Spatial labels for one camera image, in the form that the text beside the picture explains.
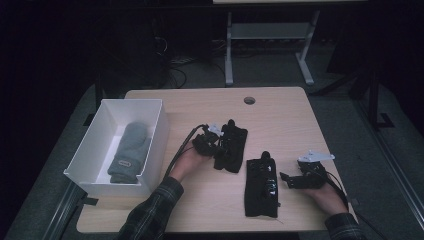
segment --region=wooden table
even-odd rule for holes
[[[256,102],[248,105],[246,97]],[[245,161],[269,151],[277,173],[300,175],[296,160],[308,150],[329,153],[302,88],[217,88],[130,91],[126,98],[163,99],[170,134],[162,175],[183,140],[199,124],[218,126],[234,119],[249,131],[244,161],[238,174],[215,170],[213,160],[183,181],[185,189],[169,220],[167,232],[262,232],[325,229],[325,214],[307,196],[288,189],[278,179],[278,219],[244,215]],[[333,161],[326,169],[339,178]],[[143,198],[102,197],[85,205],[77,223],[80,232],[117,232],[128,213]]]

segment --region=plaid sleeve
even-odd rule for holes
[[[331,240],[366,240],[358,223],[350,213],[340,213],[325,221]]]
[[[146,201],[130,212],[117,239],[162,239],[172,209],[183,193],[177,180],[164,179]]]

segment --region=black object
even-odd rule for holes
[[[280,177],[287,182],[289,188],[295,189],[320,189],[325,183],[330,184],[343,201],[346,209],[349,209],[346,194],[342,187],[338,187],[333,180],[328,177],[328,172],[322,166],[321,162],[301,162],[297,161],[302,172],[302,176],[290,177],[280,172]]]
[[[168,169],[165,172],[164,179],[169,175],[177,159],[184,153],[185,146],[199,128],[203,129],[204,134],[197,135],[196,138],[193,139],[193,146],[196,151],[204,156],[212,156],[216,153],[218,148],[215,145],[215,142],[219,139],[219,137],[215,133],[212,133],[208,130],[209,126],[207,124],[201,124],[193,128],[184,140],[183,144],[181,144],[180,148],[178,149],[174,158],[172,158],[171,163],[169,164]]]
[[[219,137],[215,133],[208,130],[208,126],[202,127],[204,134],[197,134],[193,139],[193,146],[196,151],[203,156],[213,156],[218,151],[218,146],[215,144]]]
[[[230,119],[228,124],[222,126],[222,132],[224,135],[219,139],[220,149],[214,156],[214,168],[238,173],[243,163],[248,131],[237,127],[234,120]]]
[[[277,218],[278,186],[275,161],[264,151],[260,159],[246,161],[244,208],[246,217],[260,215]]]

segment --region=gray cloth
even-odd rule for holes
[[[125,127],[115,157],[107,173],[111,183],[136,184],[146,161],[151,139],[144,123],[132,122]]]

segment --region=white cardboard box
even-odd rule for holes
[[[128,123],[141,121],[152,138],[137,184],[111,184],[107,170]],[[104,99],[64,174],[94,196],[148,196],[158,186],[169,123],[161,99]]]

